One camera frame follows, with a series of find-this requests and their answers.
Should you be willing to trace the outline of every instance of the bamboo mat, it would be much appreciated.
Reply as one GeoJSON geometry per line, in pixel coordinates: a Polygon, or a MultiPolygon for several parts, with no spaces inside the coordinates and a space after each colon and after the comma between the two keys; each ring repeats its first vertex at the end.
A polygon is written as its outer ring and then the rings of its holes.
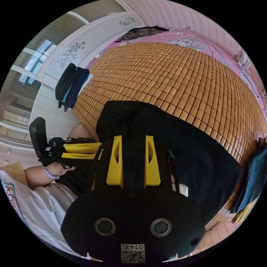
{"type": "MultiPolygon", "coordinates": [[[[111,48],[91,67],[93,78],[73,109],[98,140],[95,128],[108,100],[139,100],[193,124],[244,166],[267,122],[248,86],[227,66],[202,52],[168,43],[111,48]]],[[[239,185],[213,218],[231,222],[239,185]]]]}

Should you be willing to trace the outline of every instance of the floral bedsheet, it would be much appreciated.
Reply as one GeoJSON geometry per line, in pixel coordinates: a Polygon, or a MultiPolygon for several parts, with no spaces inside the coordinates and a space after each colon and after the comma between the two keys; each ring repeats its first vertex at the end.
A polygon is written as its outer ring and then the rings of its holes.
{"type": "MultiPolygon", "coordinates": [[[[143,42],[160,42],[160,43],[170,43],[170,44],[180,45],[183,47],[188,47],[203,52],[219,60],[221,63],[223,63],[224,65],[229,67],[232,71],[234,71],[248,85],[248,87],[258,100],[258,103],[264,113],[265,119],[267,120],[267,113],[265,110],[264,102],[249,72],[243,67],[239,66],[238,63],[235,61],[234,55],[228,52],[221,45],[191,30],[172,28],[169,31],[158,33],[153,36],[140,37],[134,40],[121,41],[119,43],[112,42],[109,46],[107,46],[103,51],[99,53],[99,56],[101,56],[105,51],[115,46],[127,45],[130,43],[143,43],[143,42]]],[[[92,60],[86,66],[86,68],[90,68],[90,66],[95,62],[95,60],[96,59],[92,60]]]]}

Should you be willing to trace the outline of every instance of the knee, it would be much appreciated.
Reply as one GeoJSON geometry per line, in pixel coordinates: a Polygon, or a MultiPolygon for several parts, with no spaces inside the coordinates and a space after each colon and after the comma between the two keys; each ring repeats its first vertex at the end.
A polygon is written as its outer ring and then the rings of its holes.
{"type": "Polygon", "coordinates": [[[91,134],[82,125],[82,123],[77,123],[76,125],[74,125],[74,127],[71,129],[68,137],[71,137],[71,138],[79,138],[79,137],[92,138],[91,134]]]}

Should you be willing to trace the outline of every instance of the yellow bracket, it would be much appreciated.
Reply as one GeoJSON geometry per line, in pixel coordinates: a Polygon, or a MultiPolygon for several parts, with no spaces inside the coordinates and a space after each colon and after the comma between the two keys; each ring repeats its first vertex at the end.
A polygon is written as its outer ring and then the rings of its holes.
{"type": "Polygon", "coordinates": [[[107,185],[123,188],[122,136],[115,136],[107,175],[107,185]]]}
{"type": "Polygon", "coordinates": [[[159,186],[160,175],[153,136],[145,137],[145,188],[159,186]]]}
{"type": "MultiPolygon", "coordinates": [[[[103,149],[100,152],[98,160],[100,160],[103,149]]],[[[62,158],[65,159],[94,159],[95,154],[76,154],[76,153],[62,153],[62,158]]]]}
{"type": "Polygon", "coordinates": [[[102,143],[86,143],[86,144],[65,144],[64,148],[68,153],[86,154],[98,151],[102,143]]]}

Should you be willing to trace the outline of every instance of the black screw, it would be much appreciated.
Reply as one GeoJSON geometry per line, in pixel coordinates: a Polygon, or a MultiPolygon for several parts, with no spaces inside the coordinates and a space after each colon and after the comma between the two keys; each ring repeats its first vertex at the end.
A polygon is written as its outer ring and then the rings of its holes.
{"type": "Polygon", "coordinates": [[[199,242],[199,238],[198,238],[198,237],[194,238],[194,239],[191,241],[191,246],[195,246],[195,245],[197,245],[198,242],[199,242]]]}

